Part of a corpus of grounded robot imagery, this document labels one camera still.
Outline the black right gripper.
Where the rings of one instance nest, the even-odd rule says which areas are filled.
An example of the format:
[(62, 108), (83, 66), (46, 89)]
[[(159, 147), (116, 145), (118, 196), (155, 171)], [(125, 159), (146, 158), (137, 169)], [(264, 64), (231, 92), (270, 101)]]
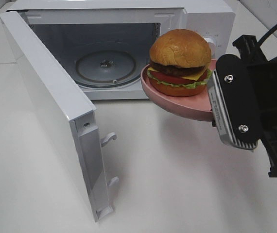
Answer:
[(250, 110), (248, 122), (250, 138), (261, 138), (270, 162), (270, 178), (277, 178), (277, 57), (267, 60), (254, 35), (241, 35), (232, 45), (246, 64), (255, 110)]

